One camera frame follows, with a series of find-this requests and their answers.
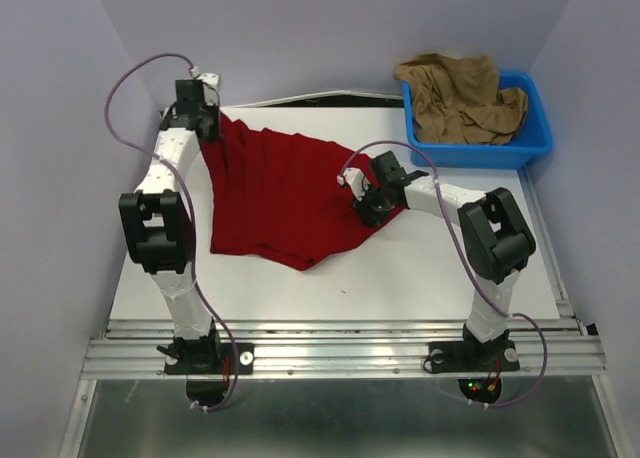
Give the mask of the red skirt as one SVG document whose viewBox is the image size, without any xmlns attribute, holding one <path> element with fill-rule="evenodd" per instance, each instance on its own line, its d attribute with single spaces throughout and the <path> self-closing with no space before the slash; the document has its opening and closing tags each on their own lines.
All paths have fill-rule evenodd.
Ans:
<svg viewBox="0 0 640 458">
<path fill-rule="evenodd" d="M 337 183 L 344 163 L 366 171 L 368 156 L 228 116 L 221 135 L 201 149 L 213 191 L 211 253 L 305 271 L 375 234 L 352 208 L 351 190 Z"/>
</svg>

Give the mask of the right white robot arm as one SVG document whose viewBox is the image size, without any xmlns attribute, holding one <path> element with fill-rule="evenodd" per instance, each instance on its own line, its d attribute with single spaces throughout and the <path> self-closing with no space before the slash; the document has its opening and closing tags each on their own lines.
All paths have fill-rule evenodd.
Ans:
<svg viewBox="0 0 640 458">
<path fill-rule="evenodd" d="M 536 242 L 511 192 L 481 192 L 441 181 L 436 170 L 406 172 L 393 152 L 372 159 L 374 175 L 346 163 L 337 183 L 348 188 L 351 206 L 368 227 L 378 228 L 400 209 L 444 220 L 474 298 L 460 344 L 463 362 L 482 368 L 496 356 L 493 341 L 506 335 L 513 288 L 536 251 Z"/>
</svg>

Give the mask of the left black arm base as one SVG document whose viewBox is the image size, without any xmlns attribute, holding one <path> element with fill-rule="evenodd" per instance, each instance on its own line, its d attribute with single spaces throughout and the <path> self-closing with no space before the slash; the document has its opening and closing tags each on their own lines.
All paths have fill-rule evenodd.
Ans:
<svg viewBox="0 0 640 458">
<path fill-rule="evenodd" d="M 174 338 L 156 350 L 164 357 L 164 373 L 169 376 L 188 375 L 250 375 L 253 373 L 255 346 L 250 342 L 236 344 L 239 355 L 239 370 L 236 370 L 235 354 L 230 342 L 201 337 L 198 340 Z"/>
</svg>

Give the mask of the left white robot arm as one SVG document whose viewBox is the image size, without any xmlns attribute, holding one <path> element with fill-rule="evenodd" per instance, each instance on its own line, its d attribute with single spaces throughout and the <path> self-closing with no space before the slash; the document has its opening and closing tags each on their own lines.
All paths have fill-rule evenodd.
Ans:
<svg viewBox="0 0 640 458">
<path fill-rule="evenodd" d="M 202 372 L 221 364 L 223 349 L 196 290 L 195 219 L 180 180 L 201 145 L 220 137 L 219 82 L 214 73 L 175 82 L 176 101 L 163 114 L 149 168 L 118 203 L 130 259 L 159 288 L 173 320 L 173 343 L 163 352 L 175 360 L 188 352 Z"/>
</svg>

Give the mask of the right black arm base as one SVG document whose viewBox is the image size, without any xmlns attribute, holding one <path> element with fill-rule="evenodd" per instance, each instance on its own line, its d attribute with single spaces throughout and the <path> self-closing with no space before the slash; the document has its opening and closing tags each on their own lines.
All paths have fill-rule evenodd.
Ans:
<svg viewBox="0 0 640 458">
<path fill-rule="evenodd" d="M 427 344 L 427 351 L 422 368 L 431 374 L 520 370 L 519 355 L 509 339 L 509 331 L 481 343 L 464 326 L 461 340 L 432 341 Z"/>
</svg>

